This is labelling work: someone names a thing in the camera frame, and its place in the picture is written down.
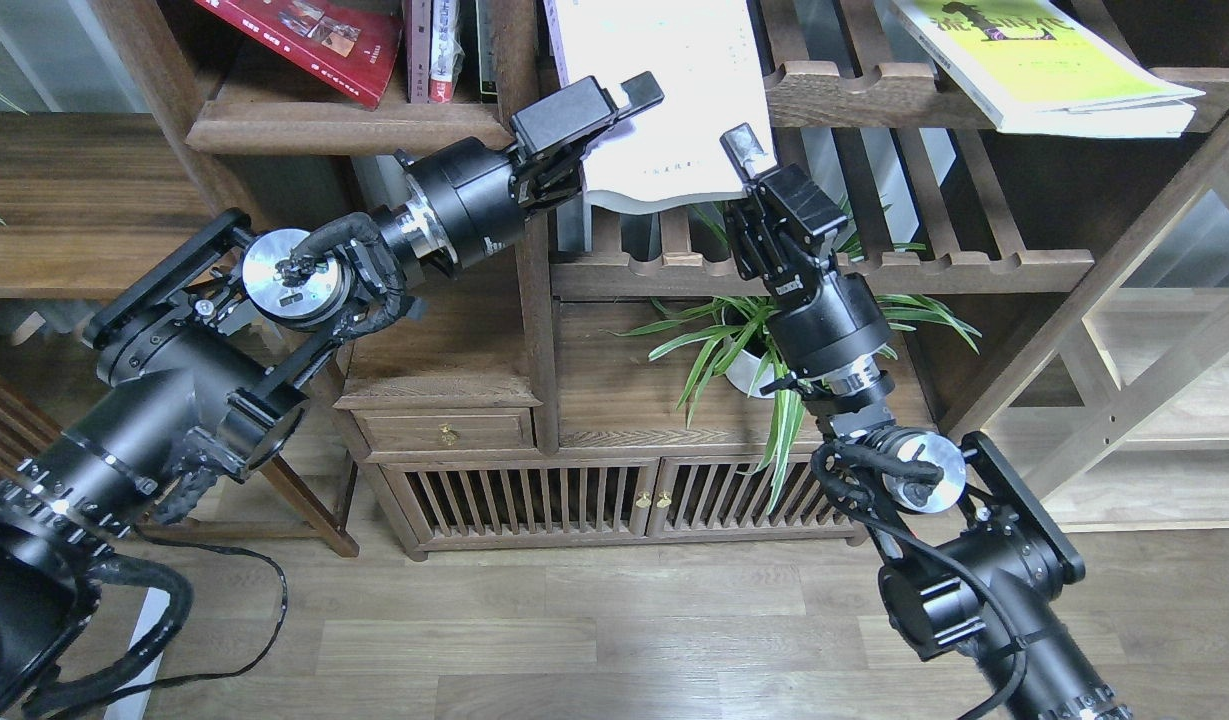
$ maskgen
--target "open book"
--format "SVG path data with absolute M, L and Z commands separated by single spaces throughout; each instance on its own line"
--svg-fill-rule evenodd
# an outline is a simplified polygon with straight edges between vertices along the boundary
M 741 184 L 720 146 L 748 123 L 773 147 L 746 0 L 546 0 L 560 84 L 653 70 L 664 101 L 605 133 L 583 161 L 587 202 L 655 213 L 728 200 Z
M 1203 95 L 1153 76 L 1045 0 L 890 0 L 998 131 L 1176 138 Z

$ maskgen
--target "floor board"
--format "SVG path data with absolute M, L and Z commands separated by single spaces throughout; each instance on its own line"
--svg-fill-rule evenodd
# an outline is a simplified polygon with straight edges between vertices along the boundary
M 415 564 L 367 491 L 356 506 L 361 559 L 317 541 L 247 543 L 289 570 L 285 634 L 252 675 L 154 693 L 149 720 L 939 720 L 989 693 L 971 661 L 921 663 L 889 629 L 870 547 L 474 550 Z M 1074 539 L 1089 577 L 1054 607 L 1104 678 L 1139 718 L 1229 720 L 1229 530 Z M 234 668 L 265 641 L 277 592 L 257 562 L 129 552 L 197 585 L 162 675 Z M 65 673 L 111 661 L 129 632 L 116 617 L 134 609 L 112 593 Z

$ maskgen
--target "robotic arm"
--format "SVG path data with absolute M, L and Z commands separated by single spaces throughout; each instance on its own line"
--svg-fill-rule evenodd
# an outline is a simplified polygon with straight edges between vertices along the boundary
M 1018 719 L 1129 719 L 1050 609 L 1085 564 L 1010 462 L 982 432 L 957 446 L 902 428 L 885 405 L 893 381 L 873 354 L 889 324 L 865 279 L 834 264 L 844 214 L 795 165 L 778 167 L 750 128 L 721 143 L 746 190 L 725 210 L 737 273 L 774 297 L 771 335 L 791 370 L 764 392 L 791 389 L 815 415 L 825 442 L 811 468 L 871 536 L 890 625 L 922 661 L 951 650 L 975 660 L 994 693 L 966 718 L 1004 703 Z M 966 482 L 967 464 L 984 489 Z M 952 506 L 966 530 L 939 547 L 902 520 Z
M 87 705 L 161 654 L 192 585 L 117 555 L 116 538 L 152 505 L 152 518 L 172 523 L 220 475 L 243 480 L 267 462 L 307 410 L 300 387 L 338 346 L 422 311 L 408 290 L 425 268 L 454 274 L 489 258 L 524 236 L 527 217 L 580 192 L 587 145 L 662 100 L 650 72 L 622 88 L 623 104 L 594 77 L 544 97 L 514 115 L 517 141 L 503 151 L 467 138 L 402 156 L 403 208 L 261 237 L 230 210 L 93 317 L 84 339 L 112 391 L 0 484 L 0 711 L 33 688 L 33 718 Z M 242 263 L 211 270 L 231 251 Z M 206 270 L 211 279 L 190 284 Z M 225 338 L 249 306 L 311 334 L 265 369 Z M 165 589 L 170 608 L 122 660 L 58 683 L 55 659 L 88 624 L 102 582 Z
M 425 269 L 476 264 L 517 242 L 532 214 L 575 195 L 587 145 L 662 97 L 649 72 L 622 87 L 623 104 L 591 77 L 531 104 L 503 151 L 468 138 L 422 160 L 398 154 L 412 197 L 395 210 L 263 236 L 225 213 L 96 315 L 85 342 L 112 391 L 0 484 L 0 711 L 25 693 L 29 716 L 87 705 L 170 644 L 190 585 L 119 555 L 114 538 L 152 506 L 156 520 L 183 518 L 220 475 L 247 478 L 297 426 L 308 403 L 300 387 L 338 346 L 422 312 L 408 291 Z M 791 374 L 775 386 L 819 419 L 815 474 L 869 528 L 898 633 L 922 660 L 954 648 L 975 657 L 997 691 L 967 718 L 999 702 L 1029 720 L 1129 718 L 1050 611 L 1084 565 L 1040 503 L 987 437 L 959 447 L 900 428 L 885 405 L 893 381 L 873 354 L 889 324 L 864 279 L 838 273 L 830 251 L 843 214 L 746 128 L 723 143 L 746 186 L 725 217 L 739 273 L 761 278 L 780 307 L 771 333 Z M 210 270 L 234 251 L 243 256 L 234 272 Z M 249 307 L 308 339 L 265 369 L 225 340 Z M 986 491 L 966 483 L 966 462 Z M 901 516 L 952 506 L 967 528 L 939 547 L 911 536 Z M 165 589 L 170 609 L 111 667 L 58 683 L 57 657 L 88 624 L 102 582 Z

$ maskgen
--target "book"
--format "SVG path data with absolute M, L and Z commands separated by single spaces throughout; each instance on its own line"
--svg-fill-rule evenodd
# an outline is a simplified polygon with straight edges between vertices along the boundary
M 498 81 L 494 77 L 494 18 L 490 17 L 490 0 L 476 0 L 476 71 L 481 77 L 481 102 L 499 101 Z
M 323 0 L 197 4 L 332 88 L 377 108 L 399 47 L 399 21 L 393 15 L 340 9 Z
M 1202 91 L 1153 76 L 1045 0 L 890 0 L 998 131 L 1176 138 Z
M 748 123 L 773 147 L 746 0 L 546 0 L 560 84 L 653 70 L 662 104 L 605 133 L 583 161 L 592 205 L 645 214 L 742 195 L 720 136 Z
M 454 102 L 454 84 L 463 64 L 458 44 L 458 0 L 433 0 L 431 71 L 426 76 L 426 97 L 431 102 Z
M 409 102 L 425 104 L 431 102 L 426 97 L 426 76 L 433 59 L 433 0 L 406 0 L 404 16 Z

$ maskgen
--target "brass knob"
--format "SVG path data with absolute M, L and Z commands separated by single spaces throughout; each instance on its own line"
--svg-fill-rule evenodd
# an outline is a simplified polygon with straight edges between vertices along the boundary
M 441 424 L 441 445 L 451 446 L 458 441 L 458 434 L 450 426 L 449 423 Z

